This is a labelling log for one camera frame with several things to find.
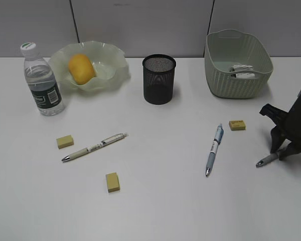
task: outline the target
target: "bottle cap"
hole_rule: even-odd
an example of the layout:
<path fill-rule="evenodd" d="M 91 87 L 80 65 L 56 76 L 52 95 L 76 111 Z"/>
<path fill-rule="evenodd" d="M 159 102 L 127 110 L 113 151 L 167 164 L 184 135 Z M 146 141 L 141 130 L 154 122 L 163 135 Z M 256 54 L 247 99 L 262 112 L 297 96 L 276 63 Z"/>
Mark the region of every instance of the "bottle cap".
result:
<path fill-rule="evenodd" d="M 21 53 L 25 57 L 36 57 L 39 55 L 37 45 L 35 43 L 24 43 L 20 46 Z"/>

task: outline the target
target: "yellow fruit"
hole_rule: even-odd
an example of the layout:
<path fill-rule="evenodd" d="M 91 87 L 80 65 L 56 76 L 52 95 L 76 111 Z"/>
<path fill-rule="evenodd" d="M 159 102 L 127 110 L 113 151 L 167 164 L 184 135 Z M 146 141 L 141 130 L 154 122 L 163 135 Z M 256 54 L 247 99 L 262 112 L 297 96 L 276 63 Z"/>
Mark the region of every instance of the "yellow fruit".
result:
<path fill-rule="evenodd" d="M 68 62 L 69 72 L 74 77 L 77 84 L 85 84 L 95 77 L 95 70 L 88 57 L 84 54 L 76 54 Z"/>

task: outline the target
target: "pen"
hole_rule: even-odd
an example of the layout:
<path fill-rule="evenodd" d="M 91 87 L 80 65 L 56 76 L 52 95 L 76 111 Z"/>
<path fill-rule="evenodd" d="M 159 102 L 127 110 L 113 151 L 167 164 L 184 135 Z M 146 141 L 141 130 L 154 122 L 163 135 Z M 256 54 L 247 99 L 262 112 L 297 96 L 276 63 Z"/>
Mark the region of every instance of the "pen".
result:
<path fill-rule="evenodd" d="M 268 155 L 267 157 L 263 158 L 261 161 L 259 161 L 258 163 L 256 163 L 256 167 L 263 167 L 264 165 L 270 163 L 270 162 L 273 162 L 274 160 L 278 159 L 279 158 L 279 153 L 281 151 L 283 151 L 284 149 L 281 149 L 277 152 L 274 152 L 270 155 Z"/>
<path fill-rule="evenodd" d="M 74 153 L 68 155 L 67 157 L 64 157 L 61 161 L 62 162 L 69 162 L 69 161 L 74 160 L 74 159 L 76 159 L 78 157 L 81 157 L 81 156 L 86 155 L 86 154 L 88 154 L 90 152 L 93 152 L 93 151 L 96 151 L 96 150 L 98 150 L 98 149 L 100 149 L 102 147 L 105 147 L 105 146 L 107 146 L 107 145 L 109 145 L 111 143 L 114 143 L 114 142 L 117 142 L 117 141 L 119 141 L 121 139 L 124 139 L 127 136 L 128 136 L 127 133 L 114 135 L 112 137 L 109 137 L 109 138 L 101 141 L 100 143 L 98 143 L 95 146 L 92 146 L 92 147 L 89 147 L 89 148 L 84 148 L 84 149 L 82 149 L 82 150 L 80 150 L 78 152 L 74 152 Z"/>
<path fill-rule="evenodd" d="M 219 144 L 221 143 L 223 133 L 224 133 L 224 131 L 222 128 L 222 124 L 219 124 L 219 126 L 217 127 L 215 137 L 214 137 L 214 141 L 213 141 L 213 145 L 212 145 L 211 152 L 209 155 L 209 159 L 207 160 L 207 164 L 206 164 L 206 172 L 205 172 L 206 177 L 208 177 L 212 171 L 217 148 L 219 147 Z"/>

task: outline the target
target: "blue pen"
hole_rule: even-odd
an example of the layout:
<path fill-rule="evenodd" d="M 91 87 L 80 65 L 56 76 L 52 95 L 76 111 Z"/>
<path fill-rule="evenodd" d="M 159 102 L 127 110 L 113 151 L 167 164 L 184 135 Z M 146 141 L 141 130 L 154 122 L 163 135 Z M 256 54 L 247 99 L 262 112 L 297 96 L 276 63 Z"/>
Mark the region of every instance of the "blue pen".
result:
<path fill-rule="evenodd" d="M 209 159 L 207 160 L 207 164 L 206 164 L 206 172 L 205 172 L 206 177 L 208 177 L 212 171 L 215 156 L 217 153 L 217 149 L 219 147 L 219 144 L 221 143 L 223 133 L 224 133 L 224 131 L 222 128 L 222 124 L 219 124 L 219 126 L 217 127 L 215 137 L 214 137 L 214 141 L 213 141 L 213 145 L 212 145 L 211 152 L 209 155 Z"/>

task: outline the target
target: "gray wall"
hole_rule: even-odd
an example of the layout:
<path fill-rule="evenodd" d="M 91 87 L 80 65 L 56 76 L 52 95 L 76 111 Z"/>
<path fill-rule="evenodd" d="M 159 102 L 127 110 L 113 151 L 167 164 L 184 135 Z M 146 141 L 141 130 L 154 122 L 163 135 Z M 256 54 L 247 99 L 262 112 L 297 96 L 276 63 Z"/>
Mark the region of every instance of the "gray wall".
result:
<path fill-rule="evenodd" d="M 213 0 L 71 0 L 81 42 L 113 43 L 127 57 L 202 57 Z M 301 0 L 215 0 L 210 32 L 252 33 L 271 56 L 301 56 Z M 69 0 L 0 0 L 0 57 L 33 41 L 43 56 L 76 43 Z"/>
<path fill-rule="evenodd" d="M 112 43 L 128 57 L 154 53 L 203 56 L 212 0 L 72 0 L 72 3 L 82 42 Z"/>
<path fill-rule="evenodd" d="M 301 0 L 216 0 L 210 32 L 255 35 L 271 56 L 301 56 Z"/>
<path fill-rule="evenodd" d="M 68 0 L 0 0 L 0 57 L 21 56 L 24 42 L 38 44 L 43 56 L 76 43 Z"/>

